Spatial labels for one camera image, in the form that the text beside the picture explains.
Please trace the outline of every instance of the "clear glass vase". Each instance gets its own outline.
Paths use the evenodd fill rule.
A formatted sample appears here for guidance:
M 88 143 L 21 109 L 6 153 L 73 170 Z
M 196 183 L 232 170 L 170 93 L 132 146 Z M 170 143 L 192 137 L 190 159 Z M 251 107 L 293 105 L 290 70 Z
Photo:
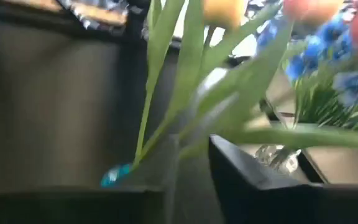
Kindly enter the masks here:
M 298 168 L 300 149 L 294 150 L 281 145 L 263 145 L 254 157 L 263 165 L 269 166 L 283 174 L 291 174 Z

